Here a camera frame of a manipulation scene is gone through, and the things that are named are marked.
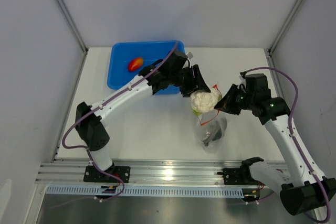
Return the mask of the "grey toy fish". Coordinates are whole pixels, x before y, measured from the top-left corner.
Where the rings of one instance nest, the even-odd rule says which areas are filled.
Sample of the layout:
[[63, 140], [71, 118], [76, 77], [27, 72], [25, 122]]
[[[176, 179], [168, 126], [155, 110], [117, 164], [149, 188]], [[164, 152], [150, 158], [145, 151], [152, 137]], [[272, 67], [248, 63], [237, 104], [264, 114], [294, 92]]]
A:
[[205, 147], [209, 147], [224, 137], [226, 128], [227, 120], [225, 117], [213, 119], [201, 126], [198, 137]]

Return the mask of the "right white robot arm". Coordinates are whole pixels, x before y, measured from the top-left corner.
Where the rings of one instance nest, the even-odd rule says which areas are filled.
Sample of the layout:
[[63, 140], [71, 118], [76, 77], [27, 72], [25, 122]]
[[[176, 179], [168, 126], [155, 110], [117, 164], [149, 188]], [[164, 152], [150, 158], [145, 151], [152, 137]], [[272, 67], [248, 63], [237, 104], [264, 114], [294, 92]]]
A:
[[215, 109], [232, 115], [251, 111], [276, 142], [289, 175], [253, 157], [242, 161], [240, 179], [246, 185], [260, 182], [268, 186], [293, 216], [326, 206], [335, 195], [335, 178], [327, 178], [308, 153], [285, 100], [271, 96], [264, 74], [249, 74], [244, 79], [243, 85], [232, 84]]

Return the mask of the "white cauliflower with leaves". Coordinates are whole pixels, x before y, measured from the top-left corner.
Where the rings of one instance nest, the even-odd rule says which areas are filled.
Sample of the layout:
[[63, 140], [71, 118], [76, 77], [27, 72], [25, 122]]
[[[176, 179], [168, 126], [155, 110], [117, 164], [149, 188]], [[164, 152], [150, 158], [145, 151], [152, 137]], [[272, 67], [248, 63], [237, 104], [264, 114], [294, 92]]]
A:
[[191, 108], [196, 115], [201, 115], [214, 110], [221, 98], [222, 95], [216, 88], [210, 88], [210, 92], [197, 91], [190, 96]]

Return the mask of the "red orange mango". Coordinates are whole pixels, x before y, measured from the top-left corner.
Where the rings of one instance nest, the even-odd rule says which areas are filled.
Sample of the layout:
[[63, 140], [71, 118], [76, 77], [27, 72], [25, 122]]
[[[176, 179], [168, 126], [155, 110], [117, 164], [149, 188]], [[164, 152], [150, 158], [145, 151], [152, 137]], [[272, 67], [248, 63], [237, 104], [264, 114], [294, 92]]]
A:
[[142, 57], [137, 57], [132, 59], [128, 64], [128, 71], [134, 72], [140, 69], [143, 66], [144, 60]]

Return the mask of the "clear orange-zip plastic bag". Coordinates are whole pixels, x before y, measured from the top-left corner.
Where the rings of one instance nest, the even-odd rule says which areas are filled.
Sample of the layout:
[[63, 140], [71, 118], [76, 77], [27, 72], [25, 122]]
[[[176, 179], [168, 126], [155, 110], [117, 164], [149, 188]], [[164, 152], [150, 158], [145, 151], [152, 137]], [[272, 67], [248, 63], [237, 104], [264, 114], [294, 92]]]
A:
[[196, 91], [191, 96], [191, 108], [197, 121], [194, 127], [195, 138], [207, 153], [215, 153], [223, 141], [227, 119], [220, 115], [215, 105], [222, 98], [218, 85], [209, 88], [210, 93]]

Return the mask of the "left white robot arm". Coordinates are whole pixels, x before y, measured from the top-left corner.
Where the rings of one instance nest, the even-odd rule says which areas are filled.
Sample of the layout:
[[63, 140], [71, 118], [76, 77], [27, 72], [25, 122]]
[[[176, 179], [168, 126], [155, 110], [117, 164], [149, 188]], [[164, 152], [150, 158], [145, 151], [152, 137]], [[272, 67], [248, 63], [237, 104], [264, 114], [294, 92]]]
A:
[[77, 106], [75, 129], [97, 166], [95, 175], [102, 182], [114, 176], [113, 161], [106, 149], [110, 140], [106, 127], [116, 115], [169, 86], [178, 87], [185, 98], [197, 91], [211, 91], [199, 66], [191, 65], [185, 53], [174, 49], [164, 59], [143, 67], [129, 83], [109, 97], [91, 105], [82, 102]]

